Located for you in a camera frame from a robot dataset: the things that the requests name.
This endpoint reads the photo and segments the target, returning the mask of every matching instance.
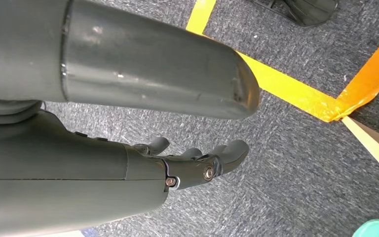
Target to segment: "gray carpet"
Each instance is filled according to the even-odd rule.
[[[194,1],[105,3],[184,27]],[[205,33],[336,97],[379,46],[379,0],[341,0],[332,20],[312,28],[246,0],[218,0]],[[95,227],[98,236],[350,236],[379,218],[374,158],[342,123],[321,122],[267,92],[259,111],[244,120],[74,103],[47,107],[68,129],[93,137],[135,144],[164,136],[170,154],[208,151],[233,139],[251,147],[237,171],[171,192],[156,211]],[[352,116],[379,131],[379,96]]]

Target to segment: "silver screw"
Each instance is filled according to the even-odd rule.
[[[205,181],[211,181],[214,177],[214,170],[213,167],[207,166],[204,169],[204,179]]]
[[[176,184],[176,179],[172,177],[166,178],[166,186],[173,187]]]

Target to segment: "screw head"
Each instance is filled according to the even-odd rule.
[[[176,184],[176,179],[172,177],[166,178],[166,186],[173,187]]]
[[[214,177],[214,170],[212,166],[207,166],[204,169],[204,179],[205,181],[211,181]]]

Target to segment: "black object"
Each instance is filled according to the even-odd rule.
[[[300,26],[315,26],[326,22],[335,12],[338,0],[252,0]]]

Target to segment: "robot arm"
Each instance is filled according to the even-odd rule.
[[[229,47],[85,0],[0,0],[0,236],[77,230],[153,210],[248,153],[237,140],[159,156],[67,131],[41,101],[245,118],[259,87]]]

